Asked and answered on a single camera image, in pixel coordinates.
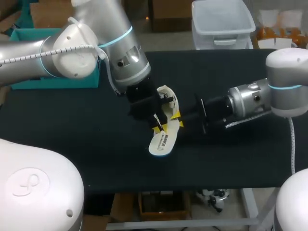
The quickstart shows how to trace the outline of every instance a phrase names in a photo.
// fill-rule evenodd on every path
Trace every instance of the flip-flop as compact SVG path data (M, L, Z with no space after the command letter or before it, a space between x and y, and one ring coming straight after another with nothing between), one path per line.
M167 116L167 124L162 125L163 131L154 128L154 137L149 145L149 152L155 156L168 155L175 145L181 122L178 99L169 87L162 86L157 89L161 98L173 97L173 101L163 105L163 111Z

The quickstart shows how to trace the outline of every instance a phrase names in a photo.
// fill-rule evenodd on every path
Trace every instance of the yellow sticker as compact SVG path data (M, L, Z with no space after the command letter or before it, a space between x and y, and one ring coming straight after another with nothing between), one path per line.
M180 117L181 117L180 111L177 111L177 112L175 113L175 115L171 117L171 119L174 120L174 119L178 119L178 118L180 118ZM162 127L163 127L163 130L164 130L165 132L167 132L167 124L163 124ZM182 121L180 122L180 127L182 127L182 128L184 127L184 124L183 124ZM160 130L159 130L158 127L155 127L155 128L152 128L152 129L153 129L156 133L159 133L159 132L160 132Z

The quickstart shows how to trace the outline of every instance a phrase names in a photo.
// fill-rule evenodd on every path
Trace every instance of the table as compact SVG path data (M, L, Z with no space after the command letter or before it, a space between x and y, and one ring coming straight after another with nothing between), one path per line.
M266 77L273 50L148 52L153 80L177 94L180 109ZM290 131L273 115L227 130L219 138L180 139L169 156L146 148L152 132L127 116L106 77L98 89L16 90L0 112L0 137L50 149L80 171L85 194L206 188L280 187L291 176ZM294 119L296 169L308 167L308 115ZM204 180L205 175L212 177Z

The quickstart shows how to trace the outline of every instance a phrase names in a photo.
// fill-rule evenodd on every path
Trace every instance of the white container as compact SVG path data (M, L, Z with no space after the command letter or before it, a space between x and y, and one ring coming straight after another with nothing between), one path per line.
M246 49L256 25L242 0L192 3L192 34L197 50Z

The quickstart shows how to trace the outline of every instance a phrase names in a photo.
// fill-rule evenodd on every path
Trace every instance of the white cable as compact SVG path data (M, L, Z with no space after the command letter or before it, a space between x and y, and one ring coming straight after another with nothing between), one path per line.
M77 46L77 47L67 47L67 48L57 49L57 50L53 50L53 51L42 52L42 53L38 53L38 54L21 56L21 57L12 58L12 59L3 59L3 60L0 60L0 65L12 64L12 63L16 63L16 62L25 61L25 60L31 60L31 59L39 59L39 58L45 57L45 56L74 52L74 51L78 51L78 50L82 50L82 49L95 49L95 47L91 46L91 45L81 45L81 46Z
M291 171L295 174L295 131L292 118L288 118L291 131Z
M239 124L242 124L242 123L254 120L254 119L258 119L258 118L265 116L269 113L271 113L271 111L261 113L259 115L253 116L253 117L248 118L248 119L244 119L244 120L240 120L240 121L230 123L230 124L226 125L226 128L231 128L231 127L234 127L236 125L239 125ZM291 172L292 172L292 175L294 175L296 173L296 171L295 171L295 130L294 130L294 124L293 124L292 118L288 118L288 121L289 121L290 132L291 132Z
M271 113L271 111L269 111L269 112L263 112L263 113L258 114L258 115L256 115L256 116L250 117L250 118L248 118L248 119L243 119L243 120L240 120L240 121L236 121L236 122L227 124L227 125L226 125L226 128L231 128L231 127L233 127L233 126L236 126L236 125L239 125L239 124L242 124L242 123L245 123L245 122L254 120L254 119L258 119L258 118L260 118L260 117L262 117L262 116L265 116L265 115L268 115L268 114L270 114L270 113Z
M80 23L79 21L77 21L77 20L76 20L75 18L73 18L73 17L69 17L69 18L68 18L68 21L74 23L74 24L77 26L77 28L78 28L78 29L80 30L80 32L81 32L81 35L82 35L83 39L84 39L85 41L87 41L87 38L86 38L86 36L85 36L85 33L84 33L84 32L82 31L82 29L81 29L81 26L80 26L81 23ZM110 61L109 61L108 55L106 54L106 52L105 52L102 48L99 48L99 46L98 46L97 44L94 44L93 46L94 46L96 52L98 53L98 56L100 57L100 59L101 59L101 60L104 60L105 63L106 63L107 76L108 76L108 80L109 80L110 86L112 87L112 89L114 90L114 92L115 92L117 95L120 95L120 94L121 94L120 91L116 88L115 84L114 84L113 81L112 81L111 69L110 69Z

